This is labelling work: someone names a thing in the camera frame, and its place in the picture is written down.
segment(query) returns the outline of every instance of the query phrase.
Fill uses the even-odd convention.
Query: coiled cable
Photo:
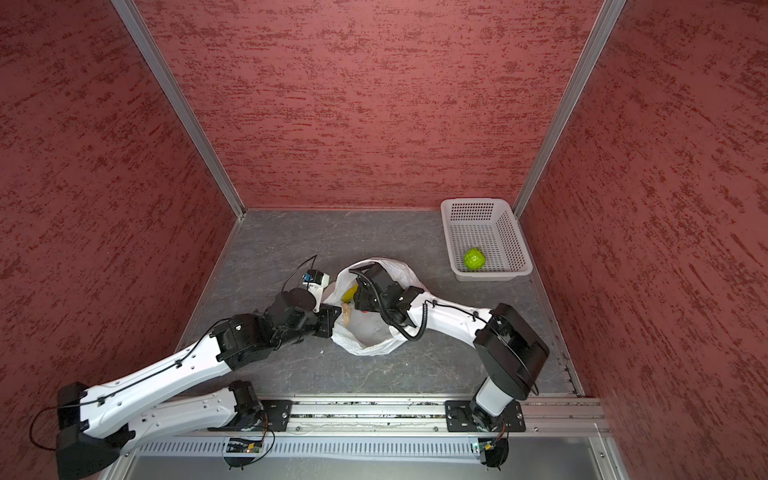
[[[416,340],[422,338],[422,336],[424,335],[424,332],[427,330],[427,302],[426,301],[422,306],[422,324],[419,325],[419,331],[416,332],[415,335],[411,335],[410,333],[406,332],[406,329],[401,327],[394,319],[392,319],[391,316],[389,316],[389,310],[384,308],[384,303],[382,303],[381,293],[379,292],[379,288],[376,286],[376,284],[360,270],[350,269],[349,272],[357,275],[359,279],[363,280],[365,287],[373,291],[373,295],[376,297],[376,302],[379,304],[379,312],[381,313],[382,318],[387,323],[387,325],[394,326],[398,332],[400,332],[407,340],[410,340],[412,342],[415,342]]]

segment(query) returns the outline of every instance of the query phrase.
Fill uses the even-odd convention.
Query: black cable
[[[422,307],[422,324],[419,325],[419,331],[416,332],[415,335],[411,335],[410,333],[406,332],[406,329],[401,327],[395,320],[392,319],[391,316],[389,316],[389,311],[384,307],[384,303],[382,302],[381,294],[379,293],[379,288],[376,286],[376,284],[368,278],[363,272],[360,270],[349,270],[350,273],[354,273],[358,276],[358,278],[362,278],[364,280],[364,283],[368,285],[368,288],[370,290],[373,290],[373,294],[376,296],[376,301],[379,303],[379,313],[382,314],[382,318],[387,323],[387,325],[394,326],[398,332],[400,332],[406,339],[415,342],[416,340],[422,338],[424,335],[424,332],[427,330],[427,319],[426,315],[424,314],[424,309],[426,309],[427,302],[424,302],[424,306]]]
[[[290,280],[290,277],[292,277],[294,273],[298,272],[298,271],[299,271],[299,268],[301,268],[302,266],[304,266],[304,265],[305,265],[307,262],[309,262],[310,260],[312,260],[312,268],[314,268],[314,266],[315,266],[315,259],[316,259],[316,258],[317,258],[317,255],[312,255],[310,258],[308,258],[308,259],[304,260],[302,263],[300,263],[300,264],[299,264],[299,266],[297,266],[297,267],[296,267],[296,269],[295,269],[293,272],[291,272],[291,273],[290,273],[290,275],[288,276],[288,278],[286,278],[286,281],[284,281],[284,282],[283,282],[283,286],[282,286],[282,288],[280,288],[280,291],[281,291],[281,292],[284,292],[284,291],[285,291],[285,289],[286,289],[286,284],[288,283],[288,280]]]
[[[453,308],[454,310],[458,310],[458,311],[459,311],[459,312],[461,312],[461,313],[465,313],[465,314],[469,315],[469,316],[470,316],[470,317],[472,317],[473,319],[477,319],[477,320],[480,320],[481,322],[485,323],[486,325],[488,324],[488,321],[487,321],[487,320],[483,320],[482,318],[480,318],[480,315],[479,315],[477,312],[472,312],[472,313],[470,313],[470,312],[468,312],[468,311],[466,311],[466,310],[464,310],[464,309],[460,309],[460,308],[458,308],[457,306],[453,306],[453,305],[445,305],[444,303],[437,303],[437,300],[433,300],[433,301],[432,301],[432,305],[433,305],[433,306],[443,306],[443,307],[445,307],[445,308]]]
[[[271,434],[272,434],[272,444],[270,445],[269,449],[267,449],[267,451],[266,451],[266,452],[264,452],[264,455],[261,455],[259,458],[257,458],[256,460],[253,460],[253,461],[252,461],[251,463],[249,463],[248,465],[251,465],[251,464],[253,464],[253,463],[256,463],[256,462],[258,462],[259,460],[261,460],[262,458],[266,457],[267,455],[269,455],[269,453],[270,453],[270,452],[272,452],[272,449],[273,449],[273,448],[275,448],[275,443],[277,442],[277,439],[275,438],[275,432],[273,432],[273,431],[272,431],[272,429],[271,429],[270,427],[268,427],[268,426],[264,426],[264,428],[265,428],[265,429],[266,429],[266,430],[267,430],[269,433],[271,433]]]
[[[312,263],[310,264],[310,270],[314,270],[315,269],[315,258],[312,259]],[[306,291],[307,292],[310,291],[310,283],[309,282],[306,283]]]
[[[200,339],[199,339],[198,341],[196,341],[196,342],[195,342],[195,344],[192,346],[192,348],[190,349],[190,351],[189,351],[189,352],[187,352],[187,355],[185,355],[185,356],[183,356],[182,358],[180,358],[180,359],[176,360],[175,362],[171,363],[169,366],[167,366],[167,367],[165,367],[165,368],[163,368],[163,369],[160,369],[160,370],[158,370],[158,371],[156,371],[156,372],[154,372],[154,373],[152,373],[152,374],[150,374],[150,375],[147,375],[147,376],[145,376],[144,378],[141,378],[141,379],[139,379],[139,380],[137,380],[137,381],[135,381],[135,382],[133,382],[133,383],[130,383],[130,384],[128,384],[128,385],[126,385],[126,386],[122,387],[121,389],[115,390],[114,392],[112,392],[112,393],[109,393],[108,395],[105,395],[105,396],[100,396],[100,397],[98,397],[96,400],[91,400],[91,401],[89,401],[89,402],[81,402],[81,403],[75,403],[74,405],[59,405],[59,406],[52,406],[52,407],[45,407],[45,408],[43,408],[42,410],[40,410],[39,412],[37,412],[37,414],[35,415],[35,417],[32,419],[32,421],[31,421],[31,422],[30,422],[30,424],[29,424],[29,441],[30,441],[30,442],[31,442],[31,443],[32,443],[34,446],[36,446],[36,447],[37,447],[37,448],[39,448],[39,449],[42,449],[42,450],[47,450],[47,451],[49,451],[49,452],[55,452],[55,451],[56,451],[56,449],[52,449],[51,447],[46,447],[45,445],[41,445],[41,444],[39,444],[39,443],[37,443],[37,442],[35,441],[35,438],[34,438],[34,434],[33,434],[33,431],[34,431],[34,429],[35,429],[35,423],[38,421],[38,418],[40,418],[40,415],[42,415],[43,413],[47,412],[48,410],[63,410],[63,409],[73,409],[73,408],[75,408],[75,407],[82,407],[82,406],[90,405],[90,404],[92,404],[92,403],[97,403],[97,402],[98,402],[98,403],[104,403],[104,400],[108,399],[109,397],[115,396],[115,395],[117,395],[118,393],[122,392],[122,391],[123,391],[123,390],[125,390],[125,389],[129,389],[129,388],[131,388],[132,386],[135,386],[135,385],[137,385],[137,384],[139,384],[139,383],[142,383],[144,380],[148,380],[148,379],[150,379],[150,378],[154,377],[155,375],[159,375],[159,374],[161,374],[162,372],[165,372],[166,370],[169,370],[169,369],[171,369],[172,367],[177,367],[177,368],[181,367],[181,364],[182,364],[182,362],[183,362],[184,360],[186,360],[186,359],[187,359],[187,358],[188,358],[190,355],[192,355],[192,352],[194,352],[194,350],[197,348],[197,346],[198,346],[198,345],[200,345],[200,342],[202,342],[202,341],[203,341],[203,339],[206,337],[206,335],[208,335],[208,333],[209,333],[209,332],[210,332],[212,329],[214,329],[214,327],[216,327],[216,326],[217,326],[219,323],[221,323],[221,322],[223,322],[223,321],[225,321],[225,320],[228,320],[228,319],[219,319],[219,320],[217,320],[216,322],[214,322],[214,324],[213,324],[213,325],[211,325],[210,327],[208,327],[208,330],[206,330],[206,331],[205,331],[205,333],[203,334],[203,336],[202,336],[202,337],[200,337]]]

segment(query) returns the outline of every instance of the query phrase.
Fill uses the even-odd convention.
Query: mounting plate
[[[273,432],[285,432],[290,420],[290,409],[293,402],[290,400],[265,400],[261,399],[261,405],[269,419],[267,426]]]
[[[339,318],[339,315],[341,315],[340,306],[321,303],[320,311],[317,313],[319,326],[313,335],[323,339],[331,338],[331,335],[333,335],[333,325],[336,323],[336,319]]]
[[[525,419],[520,403],[512,400],[502,413],[509,432],[524,432]],[[445,423],[449,432],[479,432],[472,421],[469,400],[448,400],[445,402]]]

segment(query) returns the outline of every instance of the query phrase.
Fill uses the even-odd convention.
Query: white plastic bag
[[[389,276],[392,277],[392,280],[399,283],[402,288],[405,289],[409,286],[424,288],[422,283],[419,282],[419,278],[413,273],[413,270],[411,270],[405,263],[388,258],[369,258],[368,260],[357,262],[342,270],[336,278],[333,292],[323,301],[323,303],[341,306],[342,296],[344,296],[344,293],[352,288],[357,281],[357,276],[354,273],[350,273],[349,269],[373,262],[380,263],[381,266],[384,267],[384,270],[389,273]],[[418,331],[421,319],[414,319],[414,323],[416,324],[415,328],[406,327],[408,333],[412,335]],[[352,317],[349,320],[349,325],[344,326],[341,316],[336,320],[331,340],[337,345],[340,345],[347,352],[359,356],[385,355],[408,341],[395,327],[388,326],[384,323],[384,320],[379,313],[364,313],[355,310],[354,308],[352,310]]]

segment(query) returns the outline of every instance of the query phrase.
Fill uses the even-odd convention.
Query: gray floor
[[[315,253],[315,268],[330,274],[332,281],[342,268],[358,260],[388,257],[410,265],[425,286],[443,299],[488,308],[499,302],[512,305],[552,351],[538,378],[541,392],[573,393],[530,280],[523,276],[508,282],[457,281],[439,212],[250,211],[202,314],[184,335],[184,345],[218,319],[263,311],[288,274]],[[418,342],[374,357],[354,356],[330,339],[310,337],[272,353],[267,360],[200,384],[192,392],[210,392],[243,379],[251,381],[257,393],[275,396],[471,395],[485,377],[472,347],[428,330]]]

